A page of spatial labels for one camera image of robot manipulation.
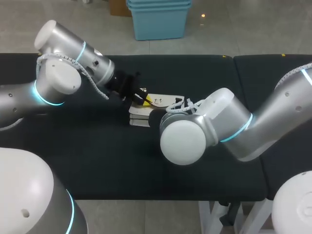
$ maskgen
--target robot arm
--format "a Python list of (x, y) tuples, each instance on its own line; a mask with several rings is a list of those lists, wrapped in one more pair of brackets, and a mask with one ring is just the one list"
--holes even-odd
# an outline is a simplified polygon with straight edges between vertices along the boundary
[(117, 92), (121, 98), (144, 102), (147, 96), (140, 89), (137, 77), (116, 70), (110, 59), (55, 20), (46, 22), (41, 28), (35, 40), (35, 48), (42, 54), (62, 55), (75, 60), (91, 76), (97, 87)]
[(43, 54), (37, 61), (37, 79), (0, 88), (0, 130), (14, 126), (25, 115), (62, 105), (81, 85), (77, 70), (105, 99), (108, 97), (98, 87), (138, 104), (143, 104), (147, 97), (136, 77), (116, 71), (110, 59), (54, 20), (41, 28), (35, 48)]
[(74, 67), (58, 59), (45, 60), (35, 81), (0, 88), (0, 128), (4, 130), (26, 115), (62, 105), (80, 85), (81, 77)]
[(168, 108), (160, 123), (163, 154), (173, 163), (187, 165), (221, 142), (241, 161), (260, 156), (312, 117), (311, 67), (307, 64), (287, 73), (254, 113), (226, 88), (188, 108)]

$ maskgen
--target tabletop surface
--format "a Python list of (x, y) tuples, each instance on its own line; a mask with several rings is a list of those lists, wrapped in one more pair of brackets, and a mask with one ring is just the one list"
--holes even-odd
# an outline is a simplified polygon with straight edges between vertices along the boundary
[[(1, 83), (35, 79), (36, 54), (0, 54)], [(227, 87), (244, 102), (233, 59), (223, 56), (111, 56), (141, 73), (150, 93), (193, 101)], [(222, 145), (189, 166), (165, 159), (158, 130), (129, 126), (127, 105), (103, 100), (83, 79), (80, 90), (46, 115), (0, 132), (0, 146), (43, 158), (75, 199), (257, 201), (267, 195), (259, 159), (236, 160)]]

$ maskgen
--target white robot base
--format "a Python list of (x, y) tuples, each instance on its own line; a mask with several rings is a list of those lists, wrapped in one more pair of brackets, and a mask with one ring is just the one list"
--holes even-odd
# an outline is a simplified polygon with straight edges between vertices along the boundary
[(294, 176), (278, 190), (272, 221), (277, 234), (312, 233), (312, 171)]
[(37, 155), (0, 148), (0, 233), (88, 234), (69, 192)]

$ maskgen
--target yellow object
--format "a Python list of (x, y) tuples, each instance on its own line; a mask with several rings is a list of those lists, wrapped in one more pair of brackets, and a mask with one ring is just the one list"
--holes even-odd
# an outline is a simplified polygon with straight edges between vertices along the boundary
[[(146, 99), (147, 99), (148, 101), (150, 101), (150, 102), (153, 102), (152, 99), (150, 98), (150, 96), (146, 96)], [(143, 103), (143, 106), (150, 106), (150, 103), (147, 102), (147, 101), (145, 101), (145, 102)]]

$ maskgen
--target cardboard box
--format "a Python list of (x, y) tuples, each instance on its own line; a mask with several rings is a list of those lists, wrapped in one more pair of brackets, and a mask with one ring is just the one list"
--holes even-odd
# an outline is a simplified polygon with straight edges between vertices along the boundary
[(109, 0), (109, 7), (112, 16), (132, 17), (131, 11), (127, 7), (126, 0)]

